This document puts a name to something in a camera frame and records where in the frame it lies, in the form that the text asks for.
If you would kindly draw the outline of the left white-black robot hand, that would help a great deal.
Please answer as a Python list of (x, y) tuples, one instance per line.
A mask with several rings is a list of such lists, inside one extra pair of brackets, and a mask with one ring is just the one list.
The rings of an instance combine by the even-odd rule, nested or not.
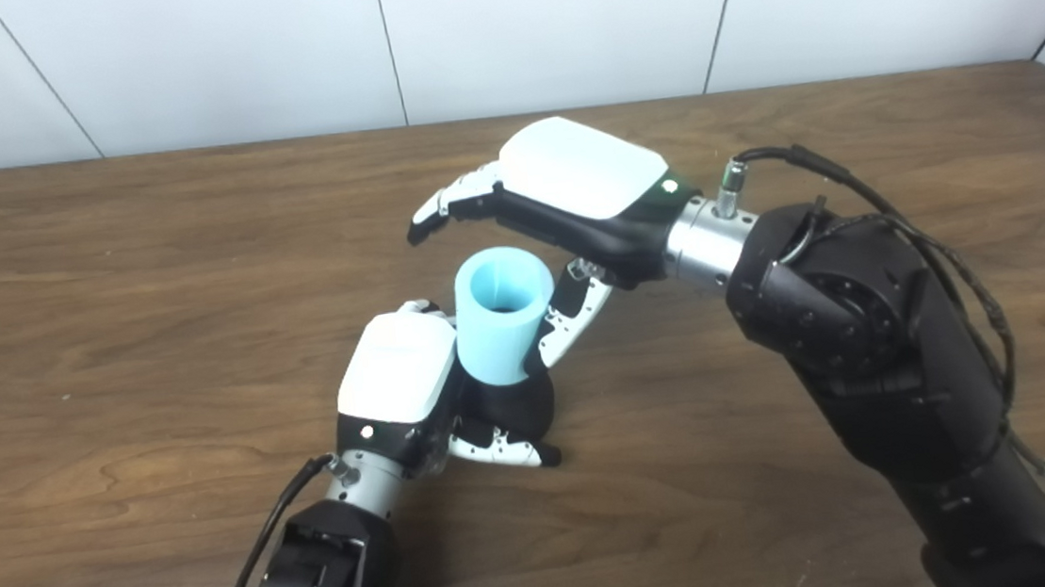
[(458, 338), (455, 316), (427, 299), (370, 320), (336, 392), (338, 455), (384, 457), (407, 480), (454, 457), (559, 467), (563, 451), (545, 441), (557, 403), (548, 373), (482, 377)]

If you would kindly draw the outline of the right white-black robot hand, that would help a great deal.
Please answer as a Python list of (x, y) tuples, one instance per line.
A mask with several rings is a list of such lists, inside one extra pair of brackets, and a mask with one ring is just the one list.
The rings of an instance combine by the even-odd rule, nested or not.
[(412, 217), (419, 245), (448, 220), (500, 226), (567, 251), (524, 368), (558, 363), (616, 290), (668, 275), (668, 239), (698, 188), (661, 154), (553, 117), (526, 125), (498, 158), (437, 190)]

